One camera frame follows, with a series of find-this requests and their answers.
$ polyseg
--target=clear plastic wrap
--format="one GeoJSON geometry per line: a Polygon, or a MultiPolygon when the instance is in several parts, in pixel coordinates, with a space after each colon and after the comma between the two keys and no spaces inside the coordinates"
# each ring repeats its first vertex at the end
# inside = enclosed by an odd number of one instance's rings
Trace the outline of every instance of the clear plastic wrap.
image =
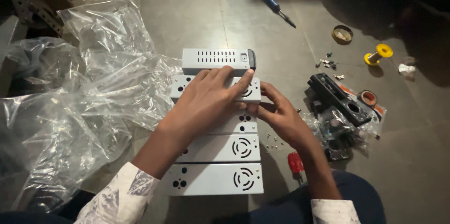
{"type": "Polygon", "coordinates": [[[57,209],[87,177],[118,158],[134,134],[147,135],[173,106],[171,78],[182,73],[180,60],[154,54],[132,0],[59,14],[80,41],[82,63],[76,49],[60,39],[10,47],[32,51],[39,60],[48,50],[43,47],[57,48],[55,55],[71,59],[63,63],[51,56],[45,65],[53,66],[38,66],[46,73],[33,76],[36,81],[55,83],[46,93],[0,99],[1,211],[57,209]]]}

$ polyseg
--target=yellow spool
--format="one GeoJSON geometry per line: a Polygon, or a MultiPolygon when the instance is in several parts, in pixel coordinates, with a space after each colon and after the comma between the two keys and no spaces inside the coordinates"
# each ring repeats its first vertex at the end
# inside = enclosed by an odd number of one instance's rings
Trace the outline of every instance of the yellow spool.
{"type": "Polygon", "coordinates": [[[385,44],[379,44],[377,45],[377,51],[373,54],[366,54],[364,55],[364,61],[369,66],[378,66],[378,63],[380,63],[380,59],[382,58],[389,58],[394,54],[392,51],[392,48],[385,44]]]}

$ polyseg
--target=dark trousers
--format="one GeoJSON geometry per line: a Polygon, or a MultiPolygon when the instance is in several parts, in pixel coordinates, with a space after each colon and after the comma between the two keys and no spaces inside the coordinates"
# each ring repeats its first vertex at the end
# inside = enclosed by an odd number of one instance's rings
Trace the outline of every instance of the dark trousers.
{"type": "MultiPolygon", "coordinates": [[[[353,201],[362,224],[386,223],[383,204],[372,185],[357,175],[345,171],[333,171],[333,177],[342,197],[353,201]]],[[[306,184],[250,213],[222,218],[215,223],[312,223],[310,200],[311,196],[306,184]]],[[[71,221],[42,213],[7,212],[0,214],[0,223],[69,224],[71,221]]]]}

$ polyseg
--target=person's left hand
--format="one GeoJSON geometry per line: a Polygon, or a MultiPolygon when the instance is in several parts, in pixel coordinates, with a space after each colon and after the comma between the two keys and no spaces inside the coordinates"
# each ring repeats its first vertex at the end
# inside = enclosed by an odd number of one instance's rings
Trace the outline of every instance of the person's left hand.
{"type": "Polygon", "coordinates": [[[245,109],[245,103],[234,100],[249,86],[254,71],[249,69],[238,83],[226,89],[224,83],[232,72],[230,66],[200,71],[158,128],[184,139],[193,138],[214,129],[238,108],[245,109]]]}

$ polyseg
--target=wire spool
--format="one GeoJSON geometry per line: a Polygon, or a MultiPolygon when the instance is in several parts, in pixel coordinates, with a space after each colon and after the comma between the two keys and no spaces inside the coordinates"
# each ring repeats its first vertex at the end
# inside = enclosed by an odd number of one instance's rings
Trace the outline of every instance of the wire spool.
{"type": "Polygon", "coordinates": [[[373,54],[366,54],[364,56],[364,61],[369,66],[378,66],[378,63],[380,63],[380,60],[382,58],[389,58],[394,54],[392,51],[392,48],[385,44],[379,44],[377,45],[377,51],[373,54]]]}
{"type": "Polygon", "coordinates": [[[358,93],[357,98],[359,101],[372,108],[378,103],[377,96],[370,90],[361,91],[358,93]]]}

